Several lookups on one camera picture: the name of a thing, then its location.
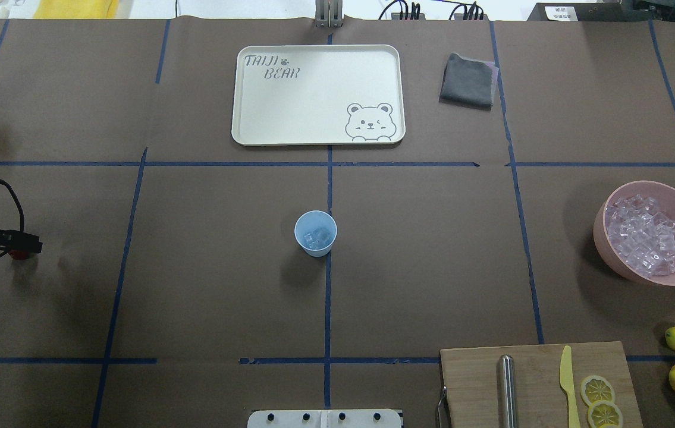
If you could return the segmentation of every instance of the pink bowl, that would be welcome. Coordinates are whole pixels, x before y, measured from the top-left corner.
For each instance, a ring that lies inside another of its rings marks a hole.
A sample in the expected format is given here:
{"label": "pink bowl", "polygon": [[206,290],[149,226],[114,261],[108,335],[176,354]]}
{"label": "pink bowl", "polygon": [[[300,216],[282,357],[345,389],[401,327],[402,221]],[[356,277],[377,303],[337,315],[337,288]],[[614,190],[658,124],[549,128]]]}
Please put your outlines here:
{"label": "pink bowl", "polygon": [[615,272],[622,277],[630,279],[633,282],[640,284],[658,284],[658,285],[675,285],[675,273],[666,276],[651,276],[646,278],[636,273],[633,269],[626,265],[625,261],[615,252],[610,244],[609,236],[607,236],[607,222],[604,219],[604,211],[607,206],[611,206],[619,198],[630,198],[640,194],[642,197],[653,197],[659,201],[661,208],[671,219],[675,220],[675,189],[655,181],[632,181],[628,184],[623,184],[612,192],[609,198],[604,201],[599,212],[596,214],[594,222],[594,243],[596,249],[599,251],[604,263],[609,265]]}

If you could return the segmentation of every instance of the lemon slice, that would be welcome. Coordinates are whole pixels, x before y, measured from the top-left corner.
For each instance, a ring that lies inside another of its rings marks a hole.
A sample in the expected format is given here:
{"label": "lemon slice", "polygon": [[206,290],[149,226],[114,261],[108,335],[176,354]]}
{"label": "lemon slice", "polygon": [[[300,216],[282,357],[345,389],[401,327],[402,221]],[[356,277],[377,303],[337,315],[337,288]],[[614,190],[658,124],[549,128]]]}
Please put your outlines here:
{"label": "lemon slice", "polygon": [[623,428],[623,414],[612,401],[597,401],[588,408],[588,425],[592,428],[601,428],[604,425]]}
{"label": "lemon slice", "polygon": [[592,406],[597,401],[615,402],[615,390],[607,379],[601,376],[588,376],[580,384],[580,395],[585,405]]}

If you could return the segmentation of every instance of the red object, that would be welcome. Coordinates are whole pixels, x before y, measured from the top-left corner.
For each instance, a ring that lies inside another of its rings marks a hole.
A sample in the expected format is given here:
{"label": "red object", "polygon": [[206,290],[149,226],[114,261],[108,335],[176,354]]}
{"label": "red object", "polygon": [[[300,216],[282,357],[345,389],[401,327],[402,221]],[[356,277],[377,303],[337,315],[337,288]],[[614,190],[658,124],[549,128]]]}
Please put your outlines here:
{"label": "red object", "polygon": [[30,253],[27,251],[11,250],[9,257],[12,257],[14,260],[27,260],[30,257]]}

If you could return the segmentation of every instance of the white tray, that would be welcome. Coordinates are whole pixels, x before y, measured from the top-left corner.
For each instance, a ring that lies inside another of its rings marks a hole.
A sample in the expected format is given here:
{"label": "white tray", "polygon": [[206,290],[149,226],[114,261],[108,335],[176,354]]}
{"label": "white tray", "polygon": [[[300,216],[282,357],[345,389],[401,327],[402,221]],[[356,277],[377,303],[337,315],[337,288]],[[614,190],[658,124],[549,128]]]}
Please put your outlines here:
{"label": "white tray", "polygon": [[405,133],[392,46],[248,46],[237,55],[231,135],[243,146],[392,144]]}

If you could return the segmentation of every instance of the bear face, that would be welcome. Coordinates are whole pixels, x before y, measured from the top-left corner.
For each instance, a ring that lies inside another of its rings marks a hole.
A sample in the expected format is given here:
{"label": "bear face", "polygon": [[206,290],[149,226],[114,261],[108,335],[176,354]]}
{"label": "bear face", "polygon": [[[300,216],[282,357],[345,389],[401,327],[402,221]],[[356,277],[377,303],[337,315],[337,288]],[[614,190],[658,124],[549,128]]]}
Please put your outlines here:
{"label": "bear face", "polygon": [[390,141],[396,127],[390,114],[393,108],[381,103],[375,108],[365,108],[358,103],[348,106],[348,124],[345,132],[353,141]]}

